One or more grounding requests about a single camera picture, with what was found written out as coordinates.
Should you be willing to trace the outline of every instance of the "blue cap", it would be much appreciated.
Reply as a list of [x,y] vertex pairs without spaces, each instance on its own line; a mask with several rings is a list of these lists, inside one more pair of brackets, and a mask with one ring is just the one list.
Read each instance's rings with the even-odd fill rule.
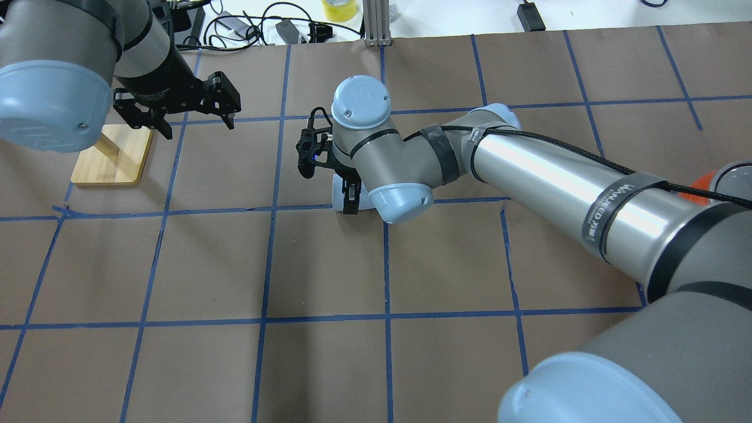
[[400,224],[428,210],[433,204],[433,191],[424,184],[406,182],[378,187],[368,193],[381,219]]
[[499,423],[681,423],[650,386],[613,361],[566,352],[541,362],[507,391]]
[[514,126],[517,129],[522,129],[522,126],[520,125],[520,120],[517,119],[517,115],[514,114],[514,112],[510,110],[509,107],[507,107],[506,105],[503,105],[502,103],[491,103],[488,106],[474,108],[470,110],[470,113],[476,110],[485,110],[485,111],[490,111],[491,113],[495,113],[496,116],[500,117],[506,123],[509,123],[510,125]]
[[376,78],[351,76],[334,92],[332,116],[345,128],[361,130],[381,125],[392,111],[389,90]]
[[0,68],[0,138],[61,153],[99,139],[112,105],[110,84],[80,65],[30,60]]

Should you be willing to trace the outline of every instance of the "white surface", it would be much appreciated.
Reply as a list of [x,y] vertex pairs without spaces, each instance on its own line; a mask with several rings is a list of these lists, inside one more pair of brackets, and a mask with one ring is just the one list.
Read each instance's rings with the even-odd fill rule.
[[[356,0],[358,14],[342,23],[360,29],[362,0]],[[399,18],[391,24],[392,36],[438,37],[445,35],[486,34],[495,32],[522,32],[517,19],[517,6],[522,0],[391,0],[396,5]],[[245,10],[249,15],[260,16],[271,1],[224,0],[225,9],[232,14]],[[294,0],[314,20],[326,20],[320,0]],[[214,0],[219,10],[219,0]],[[662,8],[649,8],[639,0],[535,0],[546,28],[588,29],[618,28],[627,26],[680,25],[687,23],[715,23],[752,20],[752,0],[669,0]],[[206,8],[207,22],[214,13]],[[275,6],[270,14],[282,17],[305,17],[290,6]],[[305,23],[296,23],[307,33]],[[265,36],[270,44],[283,44],[274,29],[274,22],[265,24]],[[358,36],[335,28],[335,40],[356,40]]]

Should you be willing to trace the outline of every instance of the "power adapter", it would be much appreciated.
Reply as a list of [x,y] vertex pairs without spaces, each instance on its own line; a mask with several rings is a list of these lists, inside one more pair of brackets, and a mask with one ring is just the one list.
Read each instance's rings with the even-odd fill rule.
[[520,23],[522,23],[525,32],[546,30],[546,25],[543,24],[543,19],[535,3],[528,3],[527,1],[522,3],[517,8],[517,17],[520,18]]

